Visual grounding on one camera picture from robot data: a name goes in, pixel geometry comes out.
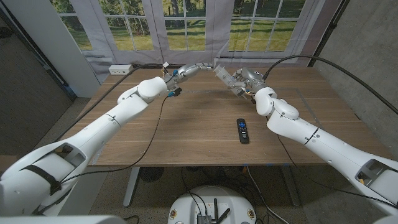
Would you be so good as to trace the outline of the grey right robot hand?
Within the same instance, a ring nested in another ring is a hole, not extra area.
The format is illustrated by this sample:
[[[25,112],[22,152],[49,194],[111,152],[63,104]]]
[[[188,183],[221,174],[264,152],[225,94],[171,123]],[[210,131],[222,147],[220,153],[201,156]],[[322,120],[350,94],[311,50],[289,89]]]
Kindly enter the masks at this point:
[[[267,87],[266,82],[263,80],[263,75],[250,68],[241,68],[235,71],[233,78],[236,82],[229,86],[229,89],[237,89],[245,92],[245,94],[251,97],[254,104],[256,103],[254,95],[260,89]]]

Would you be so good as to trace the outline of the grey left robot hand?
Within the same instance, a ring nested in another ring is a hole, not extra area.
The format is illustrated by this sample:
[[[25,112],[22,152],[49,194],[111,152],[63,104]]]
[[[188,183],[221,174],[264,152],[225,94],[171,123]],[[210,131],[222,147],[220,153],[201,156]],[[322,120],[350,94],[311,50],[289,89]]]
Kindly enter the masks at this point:
[[[164,70],[164,81],[168,90],[172,91],[178,88],[179,83],[187,81],[189,78],[194,77],[200,70],[211,70],[212,64],[209,63],[192,63],[186,64],[173,72]]]

